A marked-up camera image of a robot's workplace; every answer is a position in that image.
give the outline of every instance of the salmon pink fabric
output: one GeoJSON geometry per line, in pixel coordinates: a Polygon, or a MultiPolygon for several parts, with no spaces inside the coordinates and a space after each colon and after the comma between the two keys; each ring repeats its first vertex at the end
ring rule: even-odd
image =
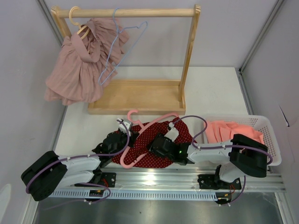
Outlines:
{"type": "Polygon", "coordinates": [[[233,139],[234,134],[242,134],[264,144],[263,133],[254,130],[251,126],[239,125],[236,122],[225,122],[223,120],[207,121],[206,137],[208,143],[233,139]]]}

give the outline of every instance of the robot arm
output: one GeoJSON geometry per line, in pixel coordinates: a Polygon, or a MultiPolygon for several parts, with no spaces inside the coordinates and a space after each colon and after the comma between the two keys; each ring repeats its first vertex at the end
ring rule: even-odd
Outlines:
{"type": "Polygon", "coordinates": [[[100,169],[111,162],[113,155],[125,149],[128,130],[129,145],[132,145],[138,136],[137,133],[130,132],[132,122],[120,119],[120,123],[118,132],[108,134],[103,142],[87,155],[72,156],[70,159],[68,156],[56,155],[54,151],[48,151],[26,169],[21,179],[34,200],[41,201],[50,196],[55,189],[77,186],[79,183],[113,187],[116,174],[102,173],[100,169]],[[112,182],[103,181],[103,176],[111,175],[112,182]]]}
{"type": "Polygon", "coordinates": [[[191,143],[177,145],[166,135],[160,134],[156,136],[149,149],[155,155],[168,157],[180,165],[201,161],[220,164],[213,176],[207,176],[207,180],[199,179],[200,187],[205,189],[229,189],[230,184],[244,175],[266,177],[267,156],[261,152],[233,147],[235,145],[254,147],[268,152],[265,145],[241,134],[235,134],[232,140],[226,142],[195,144],[196,147],[191,143]]]}

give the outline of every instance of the white wall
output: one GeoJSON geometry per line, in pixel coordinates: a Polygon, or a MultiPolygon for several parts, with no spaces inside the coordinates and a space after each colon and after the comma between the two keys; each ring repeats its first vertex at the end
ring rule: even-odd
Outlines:
{"type": "MultiPolygon", "coordinates": [[[[201,14],[191,66],[239,68],[276,0],[46,0],[49,7],[81,8],[193,8],[201,14]]],[[[82,23],[88,19],[74,19],[82,23]]],[[[147,20],[149,28],[123,65],[181,66],[184,63],[191,18],[122,18],[126,26],[147,20]]],[[[78,27],[70,25],[74,32],[78,27]]],[[[128,48],[138,31],[129,31],[128,48]]]]}
{"type": "Polygon", "coordinates": [[[2,221],[17,224],[28,195],[22,172],[50,150],[63,107],[43,99],[59,45],[34,0],[0,7],[0,189],[12,184],[2,221]]]}
{"type": "Polygon", "coordinates": [[[299,212],[298,8],[299,1],[286,1],[244,72],[255,113],[268,117],[274,127],[282,155],[282,163],[276,170],[283,176],[292,208],[297,215],[299,212]],[[280,108],[290,127],[287,127],[280,108]]]}

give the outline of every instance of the plastic hanger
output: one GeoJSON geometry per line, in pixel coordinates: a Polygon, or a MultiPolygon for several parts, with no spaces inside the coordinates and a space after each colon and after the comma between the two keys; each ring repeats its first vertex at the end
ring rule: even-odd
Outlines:
{"type": "Polygon", "coordinates": [[[87,34],[89,33],[90,28],[89,28],[88,26],[86,26],[86,25],[81,26],[80,23],[78,23],[78,22],[74,22],[74,20],[72,19],[71,15],[72,15],[73,11],[76,10],[76,9],[81,9],[81,8],[78,7],[78,6],[74,6],[74,7],[72,7],[72,8],[70,9],[69,19],[70,19],[71,23],[72,23],[74,26],[78,26],[78,27],[79,27],[79,31],[77,32],[77,34],[81,33],[85,28],[87,28],[87,31],[86,31],[85,34],[81,37],[81,40],[83,40],[83,39],[87,36],[87,34]]]}
{"type": "MultiPolygon", "coordinates": [[[[140,120],[132,120],[131,119],[131,114],[132,113],[138,113],[138,110],[131,110],[131,111],[129,111],[128,112],[128,114],[127,114],[127,119],[129,120],[129,121],[131,121],[133,124],[138,124],[140,127],[141,127],[141,130],[139,131],[139,136],[148,128],[148,127],[150,127],[150,126],[152,126],[154,123],[156,123],[156,122],[158,122],[158,121],[160,121],[160,120],[163,120],[163,119],[165,119],[165,118],[167,118],[167,117],[171,117],[171,116],[175,116],[175,117],[177,117],[178,118],[178,115],[176,114],[176,113],[168,113],[168,114],[165,114],[165,115],[163,115],[163,116],[161,116],[161,117],[159,117],[159,118],[157,118],[157,119],[155,119],[155,120],[153,120],[152,122],[149,122],[146,126],[144,126],[142,123],[141,123],[141,121],[140,120]]],[[[125,159],[125,157],[126,157],[126,155],[127,155],[127,153],[128,153],[128,151],[130,150],[130,147],[128,146],[126,149],[125,149],[125,151],[122,153],[122,155],[121,155],[121,165],[122,165],[122,167],[124,167],[124,168],[126,168],[126,169],[129,169],[129,168],[132,168],[139,160],[141,160],[147,153],[144,153],[144,154],[142,154],[142,155],[140,155],[140,156],[138,156],[137,157],[137,159],[135,159],[134,160],[134,162],[132,162],[131,164],[125,164],[125,162],[124,162],[124,159],[125,159]]]]}

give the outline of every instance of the clothes hanger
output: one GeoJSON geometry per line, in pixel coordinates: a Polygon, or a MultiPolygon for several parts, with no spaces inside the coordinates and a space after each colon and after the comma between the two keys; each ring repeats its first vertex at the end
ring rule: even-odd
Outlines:
{"type": "Polygon", "coordinates": [[[72,7],[72,8],[70,9],[69,19],[70,19],[71,23],[72,23],[74,26],[78,26],[78,27],[79,27],[79,31],[77,32],[77,34],[81,33],[84,29],[87,28],[87,31],[86,31],[85,34],[81,37],[81,40],[83,40],[83,39],[87,36],[87,34],[89,33],[90,28],[89,28],[88,26],[86,26],[86,25],[81,26],[80,23],[78,23],[78,22],[74,22],[74,20],[72,19],[71,15],[72,15],[73,11],[76,10],[76,9],[80,9],[80,7],[78,7],[78,6],[74,6],[74,7],[72,7]]]}
{"type": "Polygon", "coordinates": [[[115,15],[115,12],[118,10],[119,8],[116,8],[113,12],[113,15],[112,15],[112,18],[113,18],[113,22],[115,23],[115,26],[116,26],[116,37],[114,39],[114,41],[112,42],[111,44],[111,47],[110,47],[110,51],[109,51],[109,54],[108,54],[108,58],[106,60],[106,65],[105,65],[105,69],[102,71],[102,73],[100,74],[100,77],[98,79],[98,83],[99,85],[103,85],[104,82],[106,82],[108,80],[108,78],[112,75],[112,73],[117,69],[117,67],[122,63],[122,61],[126,58],[126,56],[130,53],[130,51],[133,49],[133,47],[137,44],[137,42],[139,41],[139,39],[142,37],[142,35],[144,34],[144,32],[146,31],[146,29],[148,28],[148,22],[147,21],[144,21],[142,23],[140,23],[139,26],[133,26],[133,27],[125,27],[123,28],[122,30],[119,29],[117,23],[116,23],[116,20],[114,18],[114,15],[115,15]],[[110,58],[110,54],[111,54],[111,51],[112,51],[112,47],[115,43],[115,41],[117,40],[118,38],[118,35],[121,34],[124,30],[126,29],[132,29],[132,28],[137,28],[137,29],[140,29],[143,25],[145,24],[145,28],[143,29],[143,31],[141,32],[141,34],[139,35],[139,37],[136,39],[136,41],[133,43],[133,45],[129,48],[129,50],[126,52],[126,54],[122,57],[121,61],[114,67],[114,69],[110,72],[110,74],[106,77],[106,79],[101,82],[101,78],[102,78],[102,75],[104,74],[105,71],[107,71],[107,67],[108,67],[108,61],[109,61],[109,58],[110,58]]]}
{"type": "MultiPolygon", "coordinates": [[[[167,118],[167,117],[171,117],[171,116],[175,116],[175,117],[179,117],[176,113],[168,113],[168,114],[166,114],[166,115],[163,115],[163,116],[161,116],[161,117],[159,117],[159,118],[157,118],[157,119],[155,119],[155,120],[153,120],[152,122],[149,122],[146,126],[144,126],[142,123],[141,123],[141,121],[140,120],[132,120],[131,119],[131,114],[132,113],[138,113],[138,110],[131,110],[131,111],[129,111],[128,112],[128,114],[127,114],[127,119],[129,120],[129,121],[131,121],[133,124],[138,124],[140,127],[141,127],[141,130],[139,131],[139,135],[138,135],[138,137],[148,128],[148,127],[150,127],[150,126],[152,126],[154,123],[156,123],[156,122],[158,122],[158,121],[160,121],[160,120],[163,120],[164,118],[167,118]]],[[[124,162],[124,159],[125,159],[125,157],[126,157],[126,155],[127,155],[127,153],[128,153],[128,151],[130,150],[130,147],[128,146],[126,149],[125,149],[125,151],[122,153],[122,155],[121,155],[121,165],[122,165],[122,167],[124,167],[124,168],[126,168],[126,169],[129,169],[129,168],[132,168],[139,160],[141,160],[147,153],[144,153],[144,154],[142,154],[142,155],[140,155],[140,156],[138,156],[137,157],[137,159],[135,159],[134,160],[134,162],[132,162],[131,164],[125,164],[125,162],[124,162]]]]}

